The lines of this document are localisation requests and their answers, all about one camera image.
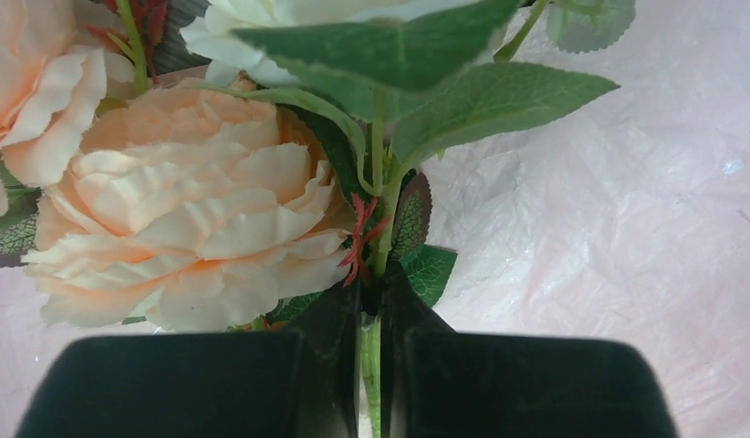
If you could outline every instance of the flower bouquet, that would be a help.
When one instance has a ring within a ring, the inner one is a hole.
[[[559,48],[607,47],[634,1],[529,2],[511,37],[522,0],[209,1],[183,47],[183,0],[0,1],[0,255],[81,327],[280,329],[356,283],[380,418],[387,267],[430,307],[456,258],[422,163],[616,89],[512,59],[544,13]],[[211,63],[155,67],[187,52]]]

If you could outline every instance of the green stem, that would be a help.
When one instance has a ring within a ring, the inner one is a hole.
[[[380,208],[383,212],[382,217],[391,217],[391,222],[387,226],[383,233],[380,234],[378,240],[375,243],[377,252],[375,253],[375,266],[374,276],[380,278],[386,273],[386,265],[389,263],[389,252],[391,251],[391,239],[394,230],[394,217],[397,213],[397,205],[399,204],[401,181],[394,179],[391,183],[385,187],[383,195],[380,198]]]
[[[530,32],[531,29],[534,28],[536,21],[539,20],[539,17],[544,12],[548,3],[549,0],[536,0],[536,3],[531,6],[531,15],[523,24],[523,27],[521,27],[520,30],[517,31],[517,34],[515,34],[515,37],[512,38],[512,41],[506,43],[506,45],[504,47],[501,47],[501,49],[494,55],[494,59],[496,61],[509,61],[512,59],[512,57],[515,56],[515,53],[517,53],[520,45],[522,45],[523,41],[526,40],[528,32]]]
[[[129,0],[117,0],[117,12],[122,18],[122,24],[125,26],[130,50],[133,54],[133,64],[135,72],[133,80],[136,83],[136,89],[143,93],[150,89],[150,80],[147,77],[147,55],[144,52],[144,45],[141,43],[141,33],[136,27],[133,19],[133,13],[130,10]]]
[[[386,93],[378,89],[374,96],[375,119],[372,121],[372,187],[376,196],[383,193],[383,133],[385,130]]]
[[[361,331],[361,375],[367,393],[372,438],[380,438],[380,318]]]

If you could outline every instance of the white crinkled paper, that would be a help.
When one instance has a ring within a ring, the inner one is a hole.
[[[517,57],[622,89],[425,166],[430,239],[460,251],[438,312],[461,331],[630,343],[682,436],[750,437],[750,0],[640,0],[629,33],[586,55],[557,52],[542,22]],[[45,328],[45,300],[0,270],[2,438],[94,333]]]

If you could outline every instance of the peach rose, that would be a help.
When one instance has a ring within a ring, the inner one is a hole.
[[[27,273],[50,323],[146,316],[223,330],[331,287],[348,235],[313,133],[293,113],[189,79],[115,109],[39,204]]]
[[[72,0],[0,0],[0,151],[22,183],[57,183],[107,92],[104,51],[73,45]]]

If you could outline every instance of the white rose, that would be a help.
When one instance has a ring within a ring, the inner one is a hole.
[[[248,27],[312,26],[324,23],[364,22],[387,17],[412,20],[477,0],[209,0],[205,17],[195,18],[181,30],[187,49],[212,60],[206,80],[230,83],[245,70],[268,86],[297,85],[298,79],[279,68],[266,54],[229,34]]]

